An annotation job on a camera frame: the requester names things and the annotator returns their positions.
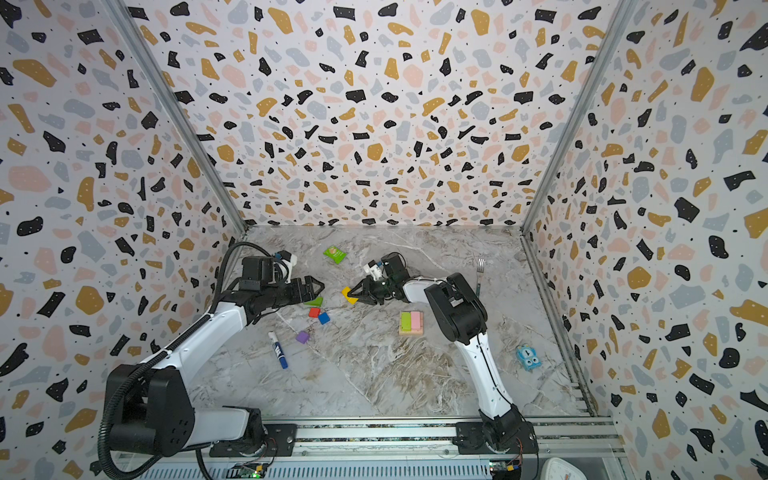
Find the yellow arch block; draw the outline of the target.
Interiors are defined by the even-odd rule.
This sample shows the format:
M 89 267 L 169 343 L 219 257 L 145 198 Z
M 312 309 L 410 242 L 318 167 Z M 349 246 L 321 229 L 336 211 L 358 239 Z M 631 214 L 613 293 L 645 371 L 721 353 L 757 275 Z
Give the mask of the yellow arch block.
M 351 292 L 351 288 L 350 288 L 350 287 L 344 287 L 344 288 L 342 289 L 342 295 L 344 296 L 344 298 L 345 298 L 345 299 L 346 299 L 346 300 L 347 300 L 347 301 L 348 301 L 350 304 L 354 305 L 354 304 L 356 304 L 356 303 L 358 302 L 358 299 L 357 299 L 357 298 L 355 298 L 355 297 L 352 297 L 352 296 L 350 295 L 350 292 Z

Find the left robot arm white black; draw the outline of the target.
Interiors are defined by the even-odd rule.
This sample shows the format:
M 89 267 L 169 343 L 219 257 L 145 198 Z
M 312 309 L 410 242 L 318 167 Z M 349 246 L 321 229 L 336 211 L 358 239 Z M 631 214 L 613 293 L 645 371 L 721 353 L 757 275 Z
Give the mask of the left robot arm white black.
M 295 264 L 283 252 L 245 258 L 240 277 L 217 293 L 211 308 L 175 340 L 142 362 L 120 365 L 109 374 L 98 434 L 102 463 L 115 452 L 159 460 L 213 444 L 225 444 L 241 455 L 266 448 L 267 431 L 259 410 L 198 410 L 189 388 L 213 354 L 246 327 L 323 292 L 320 280 L 294 277 Z

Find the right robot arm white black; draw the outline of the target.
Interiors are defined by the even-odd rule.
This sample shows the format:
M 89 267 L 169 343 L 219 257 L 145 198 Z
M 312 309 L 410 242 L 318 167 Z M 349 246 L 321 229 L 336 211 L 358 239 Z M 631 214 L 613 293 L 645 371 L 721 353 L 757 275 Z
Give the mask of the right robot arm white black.
M 464 276 L 413 276 L 398 252 L 369 262 L 364 272 L 365 277 L 349 290 L 347 297 L 368 305 L 383 305 L 390 300 L 429 305 L 440 331 L 457 346 L 467 364 L 478 396 L 484 445 L 499 453 L 520 446 L 516 437 L 526 421 L 493 359 L 487 311 Z

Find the lime green block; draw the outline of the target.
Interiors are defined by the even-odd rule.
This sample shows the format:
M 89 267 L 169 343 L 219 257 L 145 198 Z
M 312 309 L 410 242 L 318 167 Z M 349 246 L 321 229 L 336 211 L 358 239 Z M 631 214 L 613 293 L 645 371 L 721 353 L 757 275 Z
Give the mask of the lime green block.
M 412 317 L 410 312 L 402 312 L 400 316 L 400 332 L 408 333 L 412 331 Z

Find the pink block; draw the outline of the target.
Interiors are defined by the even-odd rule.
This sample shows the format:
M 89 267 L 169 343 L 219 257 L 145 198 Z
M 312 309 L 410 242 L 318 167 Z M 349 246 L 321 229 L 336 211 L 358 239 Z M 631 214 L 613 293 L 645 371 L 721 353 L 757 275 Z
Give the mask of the pink block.
M 411 331 L 423 332 L 423 314 L 419 311 L 413 311 L 410 313 L 411 317 Z

